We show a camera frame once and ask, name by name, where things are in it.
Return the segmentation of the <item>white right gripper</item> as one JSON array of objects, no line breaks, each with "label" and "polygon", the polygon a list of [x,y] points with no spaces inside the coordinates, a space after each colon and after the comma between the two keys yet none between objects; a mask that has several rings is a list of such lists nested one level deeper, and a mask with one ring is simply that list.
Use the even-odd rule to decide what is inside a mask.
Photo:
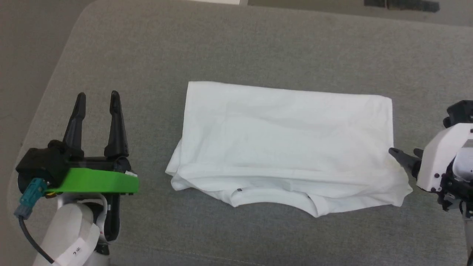
[{"label": "white right gripper", "polygon": [[425,147],[415,148],[408,155],[397,148],[389,148],[389,154],[412,177],[417,178],[417,186],[427,192],[440,188],[441,176],[454,160],[463,145],[472,139],[472,124],[457,123],[440,131]]}]

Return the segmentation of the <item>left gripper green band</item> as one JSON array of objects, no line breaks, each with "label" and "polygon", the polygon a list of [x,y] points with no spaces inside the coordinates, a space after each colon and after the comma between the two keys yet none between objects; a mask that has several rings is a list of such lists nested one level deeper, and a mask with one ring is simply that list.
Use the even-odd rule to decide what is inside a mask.
[{"label": "left gripper green band", "polygon": [[[104,149],[104,156],[115,158],[86,158],[85,161],[73,162],[63,182],[56,188],[48,187],[46,193],[65,192],[97,192],[102,194],[129,194],[137,193],[140,181],[133,173],[127,158],[129,155],[125,121],[123,117],[120,94],[112,91],[109,108],[111,126],[108,144]],[[82,150],[82,123],[86,114],[86,95],[81,92],[77,95],[63,142],[71,150],[73,158],[83,158]]]}]

